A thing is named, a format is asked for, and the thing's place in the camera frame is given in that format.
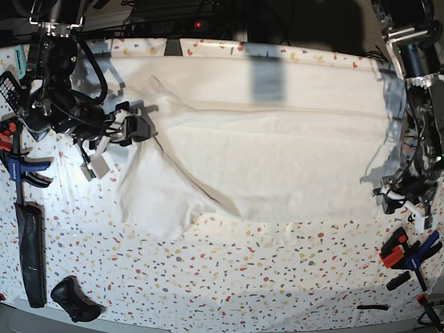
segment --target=speckled tablecloth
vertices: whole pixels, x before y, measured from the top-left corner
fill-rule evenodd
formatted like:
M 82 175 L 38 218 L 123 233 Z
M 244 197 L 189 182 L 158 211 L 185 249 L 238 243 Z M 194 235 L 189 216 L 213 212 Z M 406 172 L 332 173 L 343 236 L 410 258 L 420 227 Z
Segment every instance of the speckled tablecloth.
M 181 43 L 184 56 L 190 57 L 279 58 L 283 66 L 312 63 L 355 70 L 376 67 L 368 59 L 288 46 Z M 97 54 L 146 61 L 141 75 L 148 76 L 150 59 L 163 56 L 165 44 L 165 40 L 114 40 L 94 43 L 92 48 Z M 15 71 L 12 49 L 0 50 L 0 66 Z M 389 70 L 389 66 L 379 68 Z M 107 78 L 125 70 L 104 68 Z M 0 97 L 1 115 L 9 112 Z M 420 313 L 414 301 L 420 293 L 418 282 L 412 279 L 387 291 L 385 284 L 398 272 L 386 270 L 378 257 L 382 242 L 406 221 L 406 212 L 380 221 L 363 216 L 359 221 L 275 225 L 204 214 L 179 241 L 165 242 L 141 232 L 136 224 L 113 220 L 109 207 L 116 203 L 110 194 L 116 189 L 121 165 L 113 165 L 101 181 L 88 183 L 68 137 L 50 133 L 38 144 L 26 131 L 23 137 L 33 149 L 31 157 L 54 159 L 44 173 L 53 178 L 48 189 L 24 185 L 26 199 L 44 206 L 47 290 L 65 276 L 76 275 L 83 291 L 107 307 L 102 319 L 172 332 L 271 332 L 386 323 Z M 8 302 L 26 299 L 14 195 L 15 186 L 0 166 L 0 292 Z M 441 215 L 440 198 L 436 209 Z M 431 284 L 442 267 L 442 252 L 423 266 Z M 375 303 L 391 308 L 356 309 Z M 51 301 L 47 306 L 58 308 Z

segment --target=white cloth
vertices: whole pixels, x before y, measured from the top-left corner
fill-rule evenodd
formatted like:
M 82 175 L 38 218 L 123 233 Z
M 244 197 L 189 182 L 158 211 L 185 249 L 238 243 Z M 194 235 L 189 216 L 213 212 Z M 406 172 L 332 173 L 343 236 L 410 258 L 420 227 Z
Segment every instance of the white cloth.
M 135 150 L 119 188 L 124 222 L 177 239 L 203 212 L 265 223 L 381 214 L 372 190 L 396 165 L 400 122 L 392 118 L 403 110 L 402 82 L 390 74 L 296 68 L 307 98 L 269 110 L 267 102 L 247 112 L 196 110 L 156 78 L 138 85 L 139 97 L 159 109 L 149 115 L 161 148 L 151 139 Z M 320 84 L 324 71 L 337 79 Z M 350 93 L 349 80 L 362 94 Z M 264 78 L 261 90 L 267 84 L 273 81 Z

